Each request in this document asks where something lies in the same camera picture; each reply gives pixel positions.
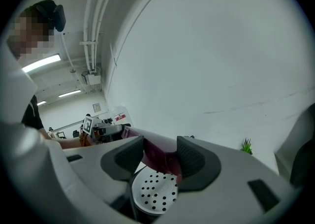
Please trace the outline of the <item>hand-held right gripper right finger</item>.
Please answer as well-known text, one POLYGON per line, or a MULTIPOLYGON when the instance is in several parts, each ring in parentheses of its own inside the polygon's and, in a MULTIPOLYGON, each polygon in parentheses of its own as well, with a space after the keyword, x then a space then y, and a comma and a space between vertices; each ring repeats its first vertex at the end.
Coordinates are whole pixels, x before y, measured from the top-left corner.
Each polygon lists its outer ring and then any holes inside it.
POLYGON ((244 152, 179 136, 178 197, 154 224, 275 224, 300 190, 244 152))

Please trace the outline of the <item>white junction box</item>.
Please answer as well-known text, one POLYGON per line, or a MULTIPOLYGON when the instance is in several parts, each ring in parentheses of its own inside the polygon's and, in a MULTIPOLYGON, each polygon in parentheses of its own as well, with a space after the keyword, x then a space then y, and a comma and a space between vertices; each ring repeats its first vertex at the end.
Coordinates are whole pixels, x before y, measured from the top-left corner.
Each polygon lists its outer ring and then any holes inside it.
POLYGON ((86 73, 83 75, 87 85, 98 85, 101 84, 101 75, 95 73, 86 73))

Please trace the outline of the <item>small green succulent pot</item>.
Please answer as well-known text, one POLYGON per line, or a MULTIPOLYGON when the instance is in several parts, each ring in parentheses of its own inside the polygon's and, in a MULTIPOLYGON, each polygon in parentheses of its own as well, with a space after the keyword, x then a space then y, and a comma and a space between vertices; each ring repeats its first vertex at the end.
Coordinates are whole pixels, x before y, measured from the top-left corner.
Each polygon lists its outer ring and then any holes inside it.
POLYGON ((240 151, 248 153, 252 155, 252 144, 251 139, 245 138, 244 142, 242 143, 240 151))

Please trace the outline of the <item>person's left hand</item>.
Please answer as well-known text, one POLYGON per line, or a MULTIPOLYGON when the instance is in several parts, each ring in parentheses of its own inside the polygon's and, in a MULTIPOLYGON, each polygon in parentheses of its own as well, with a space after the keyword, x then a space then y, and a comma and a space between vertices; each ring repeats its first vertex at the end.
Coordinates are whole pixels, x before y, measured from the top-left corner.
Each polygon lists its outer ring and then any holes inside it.
POLYGON ((99 130, 96 129, 96 130, 93 130, 92 134, 91 134, 91 138, 92 138, 92 142, 94 144, 100 144, 102 143, 101 141, 101 136, 99 134, 99 130))

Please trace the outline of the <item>purple rice cooker lid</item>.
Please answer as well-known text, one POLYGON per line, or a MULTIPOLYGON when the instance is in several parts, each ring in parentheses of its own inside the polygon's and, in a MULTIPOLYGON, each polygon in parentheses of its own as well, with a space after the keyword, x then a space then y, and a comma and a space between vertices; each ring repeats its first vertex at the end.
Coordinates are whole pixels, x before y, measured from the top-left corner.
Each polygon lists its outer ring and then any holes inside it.
POLYGON ((156 133, 125 126, 122 138, 143 136, 142 162, 161 173, 173 174, 176 183, 182 181, 182 171, 177 157, 177 140, 156 133))

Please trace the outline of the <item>person's torso black shirt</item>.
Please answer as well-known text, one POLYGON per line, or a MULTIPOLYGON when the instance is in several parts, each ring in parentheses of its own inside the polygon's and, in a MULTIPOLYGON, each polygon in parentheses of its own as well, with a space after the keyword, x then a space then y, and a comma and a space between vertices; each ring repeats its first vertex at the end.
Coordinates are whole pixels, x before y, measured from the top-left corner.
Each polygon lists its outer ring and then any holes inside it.
POLYGON ((22 124, 36 130, 43 129, 43 124, 38 110, 38 102, 36 96, 33 96, 29 102, 22 118, 22 124))

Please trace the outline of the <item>white ceiling pipes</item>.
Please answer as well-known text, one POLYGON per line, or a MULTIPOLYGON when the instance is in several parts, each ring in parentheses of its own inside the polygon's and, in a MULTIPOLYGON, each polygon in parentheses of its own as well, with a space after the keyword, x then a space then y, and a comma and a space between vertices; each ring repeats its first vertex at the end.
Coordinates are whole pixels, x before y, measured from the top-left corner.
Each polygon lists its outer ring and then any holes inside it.
POLYGON ((109 0, 87 0, 83 21, 84 54, 88 72, 96 73, 96 55, 100 26, 109 0))

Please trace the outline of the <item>person's left forearm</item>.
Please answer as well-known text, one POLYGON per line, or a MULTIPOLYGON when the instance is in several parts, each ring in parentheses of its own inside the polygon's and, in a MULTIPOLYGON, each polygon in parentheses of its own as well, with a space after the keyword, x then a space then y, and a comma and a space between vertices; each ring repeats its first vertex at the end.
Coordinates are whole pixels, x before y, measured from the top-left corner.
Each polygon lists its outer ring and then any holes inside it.
POLYGON ((44 133, 44 137, 48 140, 58 142, 62 149, 71 149, 81 147, 81 143, 78 137, 76 138, 51 138, 47 133, 44 133))

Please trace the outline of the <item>clear water jug red label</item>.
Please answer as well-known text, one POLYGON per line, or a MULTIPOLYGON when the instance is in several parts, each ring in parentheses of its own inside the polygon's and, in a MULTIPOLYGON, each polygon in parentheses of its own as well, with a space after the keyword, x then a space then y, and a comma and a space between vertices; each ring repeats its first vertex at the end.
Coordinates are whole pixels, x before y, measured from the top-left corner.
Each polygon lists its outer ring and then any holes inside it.
POLYGON ((131 126, 133 126, 131 117, 125 106, 115 107, 115 109, 113 110, 113 124, 115 125, 130 124, 131 126))

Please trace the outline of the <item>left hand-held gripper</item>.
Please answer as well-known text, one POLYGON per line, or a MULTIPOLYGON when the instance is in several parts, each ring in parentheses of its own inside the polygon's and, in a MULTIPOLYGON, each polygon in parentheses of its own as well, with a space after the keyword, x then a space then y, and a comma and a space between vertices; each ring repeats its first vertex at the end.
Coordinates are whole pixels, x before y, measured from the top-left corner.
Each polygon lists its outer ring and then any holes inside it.
MULTIPOLYGON (((108 125, 108 119, 99 119, 86 116, 83 122, 83 131, 90 136, 94 134, 94 128, 104 127, 108 125)), ((123 130, 122 125, 108 126, 108 134, 117 134, 123 130)))

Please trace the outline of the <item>white perforated steamer tray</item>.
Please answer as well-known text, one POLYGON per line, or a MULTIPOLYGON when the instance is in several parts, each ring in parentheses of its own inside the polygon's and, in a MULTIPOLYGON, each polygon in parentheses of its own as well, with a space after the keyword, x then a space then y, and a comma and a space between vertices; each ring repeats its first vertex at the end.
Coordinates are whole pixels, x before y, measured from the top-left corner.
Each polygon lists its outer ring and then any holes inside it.
POLYGON ((144 167, 135 176, 131 190, 136 207, 142 212, 160 216, 175 203, 178 196, 177 177, 144 167))

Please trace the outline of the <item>white table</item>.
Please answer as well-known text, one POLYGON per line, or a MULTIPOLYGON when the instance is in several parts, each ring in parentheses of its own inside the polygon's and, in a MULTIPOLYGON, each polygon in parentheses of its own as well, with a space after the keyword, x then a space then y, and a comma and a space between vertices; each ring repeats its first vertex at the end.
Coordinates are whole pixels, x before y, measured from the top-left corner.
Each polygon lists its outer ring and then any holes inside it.
POLYGON ((276 175, 279 174, 273 154, 251 156, 234 152, 221 161, 212 152, 206 152, 204 155, 194 152, 188 156, 180 156, 177 152, 166 152, 154 160, 150 160, 144 155, 136 172, 146 165, 153 170, 172 173, 177 176, 181 175, 183 178, 205 175, 206 171, 209 171, 211 176, 218 172, 219 175, 222 174, 224 177, 235 178, 239 176, 250 179, 262 178, 268 176, 271 172, 276 175))

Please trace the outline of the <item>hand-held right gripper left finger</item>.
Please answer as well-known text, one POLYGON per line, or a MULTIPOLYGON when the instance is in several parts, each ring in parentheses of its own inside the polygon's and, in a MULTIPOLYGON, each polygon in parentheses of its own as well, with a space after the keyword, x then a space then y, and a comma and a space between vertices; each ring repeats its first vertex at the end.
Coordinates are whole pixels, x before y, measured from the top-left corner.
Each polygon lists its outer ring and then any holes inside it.
POLYGON ((103 202, 111 205, 122 197, 143 158, 143 136, 89 147, 64 150, 81 181, 103 202))

